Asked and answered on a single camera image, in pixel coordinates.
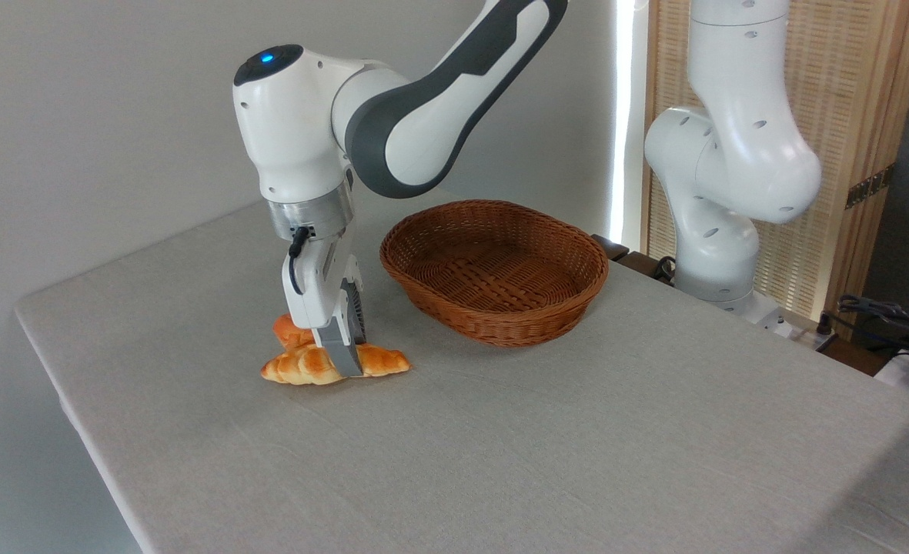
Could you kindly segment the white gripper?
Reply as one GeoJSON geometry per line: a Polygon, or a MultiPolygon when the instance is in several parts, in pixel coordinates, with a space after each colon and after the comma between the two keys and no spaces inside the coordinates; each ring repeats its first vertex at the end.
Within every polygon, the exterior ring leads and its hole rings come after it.
{"type": "Polygon", "coordinates": [[[296,326],[316,329],[316,339],[339,375],[363,376],[358,347],[366,343],[366,329],[353,230],[321,239],[306,228],[291,232],[281,277],[296,326]]]}

